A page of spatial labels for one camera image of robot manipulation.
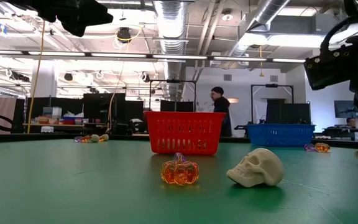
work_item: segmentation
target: dark jacket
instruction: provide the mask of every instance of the dark jacket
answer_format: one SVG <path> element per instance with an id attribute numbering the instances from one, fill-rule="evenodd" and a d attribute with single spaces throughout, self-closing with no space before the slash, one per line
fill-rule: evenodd
<path id="1" fill-rule="evenodd" d="M 214 102 L 214 112 L 226 113 L 226 116 L 223 118 L 221 136 L 222 137 L 231 137 L 231 121 L 230 121 L 230 112 L 229 106 L 230 102 L 225 97 L 220 97 Z"/>

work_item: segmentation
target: red basket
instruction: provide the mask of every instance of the red basket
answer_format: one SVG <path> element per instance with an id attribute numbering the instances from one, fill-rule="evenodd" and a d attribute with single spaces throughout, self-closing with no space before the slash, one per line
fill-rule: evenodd
<path id="1" fill-rule="evenodd" d="M 218 150 L 225 113 L 145 113 L 153 152 L 213 155 Z"/>

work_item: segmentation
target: person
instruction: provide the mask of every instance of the person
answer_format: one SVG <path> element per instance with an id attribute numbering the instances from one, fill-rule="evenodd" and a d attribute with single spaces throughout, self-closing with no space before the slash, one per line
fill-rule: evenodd
<path id="1" fill-rule="evenodd" d="M 346 118 L 346 123 L 351 128 L 356 128 L 356 119 L 354 118 Z"/>
<path id="2" fill-rule="evenodd" d="M 221 136 L 222 137 L 231 137 L 231 120 L 229 106 L 230 102 L 225 97 L 223 97 L 222 87 L 216 86 L 211 90 L 211 99 L 214 101 L 214 112 L 226 113 L 223 118 Z"/>

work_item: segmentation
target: skull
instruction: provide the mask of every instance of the skull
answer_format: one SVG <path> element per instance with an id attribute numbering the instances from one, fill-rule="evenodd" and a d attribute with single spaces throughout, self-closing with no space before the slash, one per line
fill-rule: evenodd
<path id="1" fill-rule="evenodd" d="M 262 183 L 275 186 L 284 177 L 284 166 L 274 153 L 259 148 L 248 153 L 248 156 L 245 156 L 235 168 L 228 170 L 226 175 L 244 187 Z"/>

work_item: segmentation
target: blue basket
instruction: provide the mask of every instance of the blue basket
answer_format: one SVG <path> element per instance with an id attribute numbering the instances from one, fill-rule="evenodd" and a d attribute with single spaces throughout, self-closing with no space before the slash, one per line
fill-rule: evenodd
<path id="1" fill-rule="evenodd" d="M 251 124 L 247 125 L 252 144 L 261 146 L 304 146 L 311 142 L 314 125 Z"/>

